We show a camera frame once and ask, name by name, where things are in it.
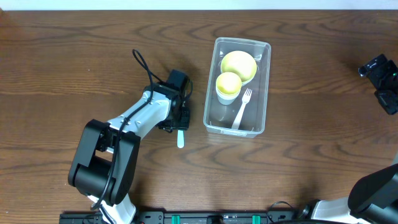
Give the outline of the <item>mint green plastic spoon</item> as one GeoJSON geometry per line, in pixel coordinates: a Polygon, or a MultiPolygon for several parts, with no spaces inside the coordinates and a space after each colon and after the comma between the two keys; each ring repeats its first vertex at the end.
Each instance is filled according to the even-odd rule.
{"type": "Polygon", "coordinates": [[[185,146],[185,136],[183,130],[178,130],[177,132],[177,147],[182,149],[185,146]]]}

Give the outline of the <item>white plastic cup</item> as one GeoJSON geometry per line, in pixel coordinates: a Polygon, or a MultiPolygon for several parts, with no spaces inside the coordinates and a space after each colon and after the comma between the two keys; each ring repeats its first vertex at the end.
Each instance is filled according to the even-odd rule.
{"type": "Polygon", "coordinates": [[[237,93],[234,93],[232,95],[226,95],[226,94],[220,92],[218,89],[216,89],[216,94],[218,97],[218,101],[222,105],[230,105],[239,96],[240,91],[238,91],[237,93]]]}

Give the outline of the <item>yellow plastic cup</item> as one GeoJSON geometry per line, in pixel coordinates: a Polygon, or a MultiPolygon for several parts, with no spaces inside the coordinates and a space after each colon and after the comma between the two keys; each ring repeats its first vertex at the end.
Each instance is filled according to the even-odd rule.
{"type": "Polygon", "coordinates": [[[216,79],[216,88],[225,95],[235,95],[241,87],[241,78],[233,72],[224,72],[216,79]]]}

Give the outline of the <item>clear plastic container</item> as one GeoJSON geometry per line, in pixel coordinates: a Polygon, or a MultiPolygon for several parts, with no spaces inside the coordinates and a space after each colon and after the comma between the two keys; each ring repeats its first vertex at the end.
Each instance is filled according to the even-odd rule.
{"type": "Polygon", "coordinates": [[[270,67],[271,45],[267,42],[232,37],[219,37],[215,40],[203,115],[203,124],[208,132],[245,138],[254,138],[264,132],[270,67]],[[217,95],[216,79],[222,73],[223,57],[235,50],[247,52],[254,57],[256,74],[243,85],[236,99],[227,101],[227,98],[217,95]],[[246,89],[252,90],[251,99],[242,112],[239,126],[233,128],[246,89]]]}

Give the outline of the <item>yellow plastic bowl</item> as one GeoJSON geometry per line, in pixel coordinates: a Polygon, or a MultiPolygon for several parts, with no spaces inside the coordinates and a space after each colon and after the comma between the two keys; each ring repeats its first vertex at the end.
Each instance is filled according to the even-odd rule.
{"type": "Polygon", "coordinates": [[[257,73],[257,63],[247,52],[235,50],[226,54],[221,61],[221,72],[232,72],[238,75],[242,85],[248,84],[257,73]]]}

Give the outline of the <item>pink plastic fork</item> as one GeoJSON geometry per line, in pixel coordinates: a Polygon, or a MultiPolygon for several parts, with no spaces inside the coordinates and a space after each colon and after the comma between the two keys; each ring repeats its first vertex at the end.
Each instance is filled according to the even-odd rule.
{"type": "Polygon", "coordinates": [[[233,121],[232,124],[232,129],[238,129],[240,124],[241,124],[241,120],[243,117],[243,113],[245,110],[246,105],[250,102],[251,99],[251,95],[252,95],[252,90],[250,88],[247,88],[246,91],[244,92],[244,95],[242,97],[242,105],[233,121]]]}

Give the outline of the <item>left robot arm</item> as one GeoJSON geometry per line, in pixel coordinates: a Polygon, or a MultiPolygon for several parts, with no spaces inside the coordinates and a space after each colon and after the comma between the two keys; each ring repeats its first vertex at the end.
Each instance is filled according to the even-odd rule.
{"type": "Polygon", "coordinates": [[[92,119],[82,132],[68,183],[99,210],[103,223],[132,223],[136,207],[128,196],[141,140],[149,131],[187,130],[189,81],[160,82],[145,87],[140,100],[107,122],[92,119]]]}

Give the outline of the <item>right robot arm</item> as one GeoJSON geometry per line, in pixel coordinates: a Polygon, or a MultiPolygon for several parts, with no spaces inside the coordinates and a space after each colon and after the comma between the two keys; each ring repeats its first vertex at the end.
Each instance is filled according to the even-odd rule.
{"type": "MultiPolygon", "coordinates": [[[[373,84],[379,104],[389,115],[397,114],[397,66],[384,54],[358,68],[373,84]]],[[[369,174],[348,197],[317,200],[298,216],[304,223],[397,223],[397,159],[391,166],[369,174]]]]}

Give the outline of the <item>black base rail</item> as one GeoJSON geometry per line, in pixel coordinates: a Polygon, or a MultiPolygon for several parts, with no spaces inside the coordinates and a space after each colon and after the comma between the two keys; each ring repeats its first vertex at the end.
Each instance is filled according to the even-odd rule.
{"type": "MultiPolygon", "coordinates": [[[[297,209],[277,208],[269,212],[213,212],[213,213],[188,213],[188,212],[139,212],[132,219],[132,224],[269,224],[302,220],[309,218],[309,212],[297,209]]],[[[63,213],[59,217],[60,224],[96,224],[107,223],[107,216],[101,212],[63,213]]]]}

